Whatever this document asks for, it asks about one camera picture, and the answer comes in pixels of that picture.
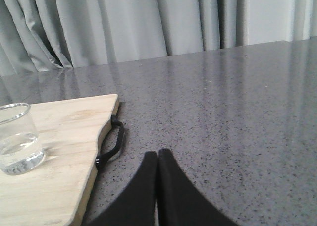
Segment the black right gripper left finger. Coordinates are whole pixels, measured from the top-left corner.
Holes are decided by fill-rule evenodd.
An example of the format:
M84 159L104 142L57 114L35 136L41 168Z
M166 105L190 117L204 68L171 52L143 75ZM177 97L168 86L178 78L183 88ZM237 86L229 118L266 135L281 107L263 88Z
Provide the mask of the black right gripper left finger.
M158 156L148 151L135 175L114 202L90 226L153 226Z

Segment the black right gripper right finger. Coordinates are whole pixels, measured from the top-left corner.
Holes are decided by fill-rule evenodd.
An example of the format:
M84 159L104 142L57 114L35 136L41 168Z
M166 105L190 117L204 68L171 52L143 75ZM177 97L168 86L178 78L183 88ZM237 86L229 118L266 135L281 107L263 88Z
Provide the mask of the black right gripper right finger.
M169 149L158 155L158 217L161 226L235 226L188 179Z

